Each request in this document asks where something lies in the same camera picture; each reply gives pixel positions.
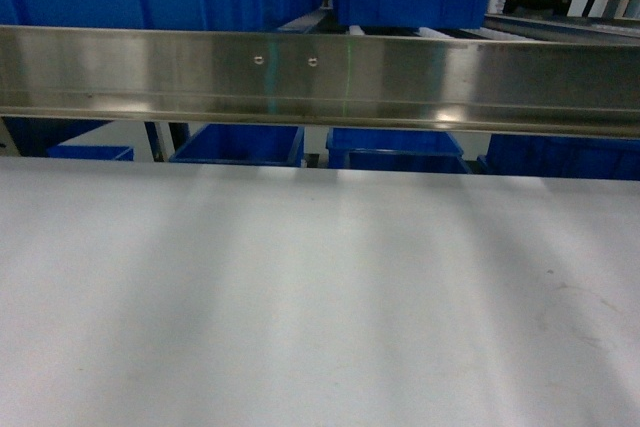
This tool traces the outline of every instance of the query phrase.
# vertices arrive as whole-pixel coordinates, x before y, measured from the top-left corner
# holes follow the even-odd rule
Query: metal bar
[[[503,15],[487,15],[484,27],[537,40],[594,45],[640,45],[636,33],[593,29],[571,20],[537,20]]]
[[[20,151],[16,147],[11,132],[7,129],[4,120],[0,117],[0,157],[20,155]]]
[[[169,131],[171,132],[171,141],[173,148],[178,150],[189,140],[189,125],[184,123],[170,122]]]
[[[162,132],[157,122],[145,122],[144,128],[147,131],[149,139],[149,147],[151,147],[151,155],[154,162],[165,162],[168,159],[167,152],[162,141]]]
[[[0,114],[640,137],[640,47],[0,28]]]

